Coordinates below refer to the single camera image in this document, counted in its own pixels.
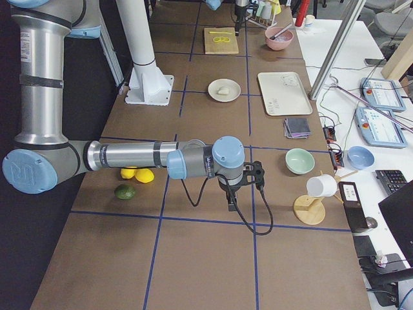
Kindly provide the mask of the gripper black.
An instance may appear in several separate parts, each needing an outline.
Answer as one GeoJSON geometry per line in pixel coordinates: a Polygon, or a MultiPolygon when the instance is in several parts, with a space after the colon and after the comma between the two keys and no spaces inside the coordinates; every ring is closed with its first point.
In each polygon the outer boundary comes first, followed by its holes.
{"type": "Polygon", "coordinates": [[[237,211],[237,198],[236,192],[243,186],[241,182],[235,185],[229,185],[224,180],[218,179],[218,184],[220,188],[225,192],[228,202],[228,210],[229,211],[237,211]]]}
{"type": "Polygon", "coordinates": [[[248,6],[248,0],[235,0],[234,13],[236,15],[235,35],[239,35],[241,30],[241,22],[245,19],[245,14],[248,6]]]}

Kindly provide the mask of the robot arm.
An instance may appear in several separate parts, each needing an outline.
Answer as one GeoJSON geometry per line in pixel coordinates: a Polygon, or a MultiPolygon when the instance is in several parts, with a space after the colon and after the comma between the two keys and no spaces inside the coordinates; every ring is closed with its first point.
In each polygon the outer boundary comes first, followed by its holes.
{"type": "MultiPolygon", "coordinates": [[[[221,4],[222,0],[206,0],[205,3],[207,7],[211,10],[217,10],[221,4]]],[[[246,17],[246,12],[247,8],[249,6],[249,1],[248,0],[235,0],[234,1],[235,7],[234,7],[234,14],[235,14],[235,36],[239,35],[239,31],[241,30],[242,24],[245,22],[245,17],[246,17]]]]}
{"type": "MultiPolygon", "coordinates": [[[[108,25],[110,37],[116,46],[122,70],[130,71],[129,55],[123,27],[115,1],[103,1],[101,9],[108,25]]],[[[112,138],[153,138],[170,141],[177,137],[179,141],[200,139],[213,142],[221,136],[236,136],[245,143],[249,137],[246,97],[240,98],[228,106],[201,93],[207,85],[217,78],[235,78],[246,91],[247,80],[244,71],[245,62],[241,56],[211,56],[182,54],[192,49],[192,25],[153,25],[152,30],[161,29],[164,34],[178,35],[172,26],[179,26],[178,32],[185,33],[184,38],[173,39],[171,43],[156,43],[156,60],[161,70],[177,78],[174,83],[172,103],[167,107],[129,105],[115,103],[118,89],[104,56],[98,39],[65,39],[63,89],[63,133],[72,140],[98,140],[103,132],[112,138]],[[190,88],[197,92],[187,92],[181,108],[181,99],[188,76],[190,88]],[[187,108],[200,106],[201,99],[206,99],[210,111],[200,112],[194,121],[186,120],[187,108]]],[[[14,136],[21,126],[21,95],[18,85],[20,64],[19,29],[10,15],[10,5],[1,4],[1,156],[12,150],[14,136]]],[[[1,172],[1,214],[6,213],[54,213],[69,210],[72,206],[83,174],[64,181],[51,191],[42,194],[23,194],[15,190],[5,180],[1,172]]]]}

